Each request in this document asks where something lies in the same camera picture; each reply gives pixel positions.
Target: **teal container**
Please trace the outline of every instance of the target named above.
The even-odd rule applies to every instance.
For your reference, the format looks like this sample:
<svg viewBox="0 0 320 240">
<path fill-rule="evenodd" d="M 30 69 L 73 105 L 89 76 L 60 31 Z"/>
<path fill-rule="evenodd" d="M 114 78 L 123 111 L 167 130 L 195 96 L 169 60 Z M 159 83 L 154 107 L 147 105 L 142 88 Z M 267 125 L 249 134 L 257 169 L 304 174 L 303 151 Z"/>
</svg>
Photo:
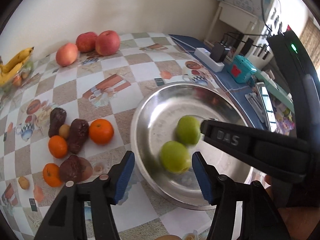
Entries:
<svg viewBox="0 0 320 240">
<path fill-rule="evenodd" d="M 254 75 L 257 69 L 251 62 L 240 55 L 235 56 L 233 62 L 227 65 L 227 71 L 238 84 L 245 84 Z"/>
</svg>

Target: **stainless steel basin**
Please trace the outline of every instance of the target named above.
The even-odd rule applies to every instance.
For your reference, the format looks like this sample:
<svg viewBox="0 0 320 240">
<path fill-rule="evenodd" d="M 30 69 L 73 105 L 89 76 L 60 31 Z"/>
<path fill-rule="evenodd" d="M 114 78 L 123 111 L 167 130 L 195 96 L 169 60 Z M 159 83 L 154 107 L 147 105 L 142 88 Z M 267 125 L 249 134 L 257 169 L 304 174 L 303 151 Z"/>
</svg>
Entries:
<svg viewBox="0 0 320 240">
<path fill-rule="evenodd" d="M 140 102 L 131 124 L 131 147 L 137 166 L 157 193 L 170 202 L 188 209 L 214 208 L 204 200 L 193 169 L 176 175 L 167 172 L 159 161 L 162 145 L 175 140 L 175 128 L 184 115 L 199 121 L 218 121 L 246 125 L 228 98 L 195 83 L 176 82 L 164 85 Z M 252 167 L 200 140 L 189 153 L 200 151 L 207 163 L 219 173 L 237 182 L 248 182 Z"/>
</svg>

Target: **red apple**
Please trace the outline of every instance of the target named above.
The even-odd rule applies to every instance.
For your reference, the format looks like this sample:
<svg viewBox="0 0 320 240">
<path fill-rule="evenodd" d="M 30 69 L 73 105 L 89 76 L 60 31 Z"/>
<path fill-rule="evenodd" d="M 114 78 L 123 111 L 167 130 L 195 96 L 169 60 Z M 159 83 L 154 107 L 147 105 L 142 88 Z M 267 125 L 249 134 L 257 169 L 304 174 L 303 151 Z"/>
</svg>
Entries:
<svg viewBox="0 0 320 240">
<path fill-rule="evenodd" d="M 61 67 L 69 66 L 78 58 L 78 48 L 76 44 L 67 43 L 60 47 L 56 54 L 56 61 Z"/>
<path fill-rule="evenodd" d="M 115 54 L 120 48 L 120 37 L 115 31 L 105 31 L 96 40 L 96 51 L 102 56 Z"/>
<path fill-rule="evenodd" d="M 94 32 L 82 33 L 76 40 L 76 45 L 80 52 L 89 52 L 94 50 L 98 35 Z"/>
</svg>

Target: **curtain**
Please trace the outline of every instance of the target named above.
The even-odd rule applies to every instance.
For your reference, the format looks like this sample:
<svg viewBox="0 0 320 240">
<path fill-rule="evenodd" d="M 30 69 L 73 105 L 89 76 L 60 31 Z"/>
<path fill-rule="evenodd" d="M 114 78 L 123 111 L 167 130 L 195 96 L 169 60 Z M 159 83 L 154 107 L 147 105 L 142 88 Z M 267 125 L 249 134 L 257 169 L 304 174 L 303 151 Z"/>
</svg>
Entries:
<svg viewBox="0 0 320 240">
<path fill-rule="evenodd" d="M 320 30 L 313 23 L 313 19 L 308 19 L 300 41 L 308 52 L 315 69 L 320 70 Z"/>
</svg>

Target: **banana bunch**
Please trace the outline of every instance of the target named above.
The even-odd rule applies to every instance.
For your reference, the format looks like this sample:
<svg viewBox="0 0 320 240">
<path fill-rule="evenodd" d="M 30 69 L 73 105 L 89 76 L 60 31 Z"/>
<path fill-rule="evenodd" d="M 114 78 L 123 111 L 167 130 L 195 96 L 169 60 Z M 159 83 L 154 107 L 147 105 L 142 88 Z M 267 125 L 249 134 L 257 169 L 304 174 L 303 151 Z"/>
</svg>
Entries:
<svg viewBox="0 0 320 240">
<path fill-rule="evenodd" d="M 20 51 L 15 55 L 6 65 L 0 63 L 1 75 L 0 75 L 0 86 L 6 84 L 22 66 L 29 60 L 33 48 L 27 48 Z"/>
</svg>

